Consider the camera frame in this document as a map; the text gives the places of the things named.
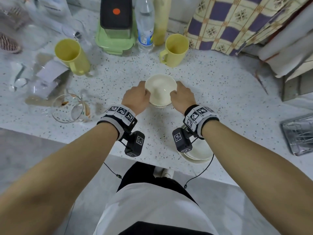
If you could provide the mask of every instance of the plastic water bottle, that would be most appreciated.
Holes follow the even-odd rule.
[[[154,6],[152,0],[137,0],[135,17],[139,50],[149,53],[153,49]]]

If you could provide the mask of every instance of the bottle label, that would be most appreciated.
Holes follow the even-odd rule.
[[[138,30],[138,41],[143,46],[150,46],[153,44],[153,30],[148,33],[140,33]]]

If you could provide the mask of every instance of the wristband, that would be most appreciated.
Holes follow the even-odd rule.
[[[218,120],[218,114],[211,110],[209,107],[193,105],[189,107],[186,112],[184,124],[199,138],[203,138],[201,134],[202,127],[208,120]]]
[[[133,128],[131,123],[134,119],[135,113],[130,108],[123,105],[112,105],[106,110],[101,121],[97,124],[103,122],[112,124],[118,132],[117,141],[119,141],[123,137],[125,131],[131,132]]]

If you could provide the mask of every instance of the gray tile floor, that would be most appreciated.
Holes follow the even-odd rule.
[[[29,168],[62,146],[62,143],[0,129],[0,193]],[[105,162],[122,176],[134,163],[132,160],[111,155]],[[179,172],[174,174],[174,179],[181,185],[190,178]],[[115,194],[119,183],[120,179],[103,165],[54,234],[93,234],[105,204]],[[196,178],[188,183],[187,191],[198,202],[220,235],[279,235],[238,187]]]

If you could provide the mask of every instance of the hand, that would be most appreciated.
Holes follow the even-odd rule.
[[[195,96],[190,88],[185,87],[180,81],[177,82],[177,91],[172,91],[170,95],[174,108],[183,115],[188,107],[197,104]]]
[[[143,112],[150,101],[151,93],[145,88],[145,83],[141,81],[138,86],[127,90],[122,100],[122,105],[130,108],[136,115]]]

